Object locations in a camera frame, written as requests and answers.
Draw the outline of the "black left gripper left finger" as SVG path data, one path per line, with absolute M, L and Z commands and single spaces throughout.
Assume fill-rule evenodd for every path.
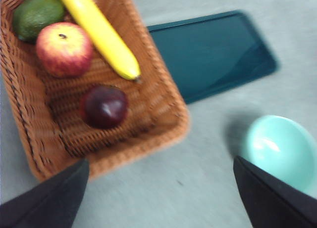
M 70 228 L 89 177 L 86 159 L 0 206 L 2 228 Z

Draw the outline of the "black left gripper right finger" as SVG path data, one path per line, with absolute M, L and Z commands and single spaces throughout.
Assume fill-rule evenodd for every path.
M 240 156 L 233 161 L 238 191 L 254 228 L 315 228 L 317 200 Z

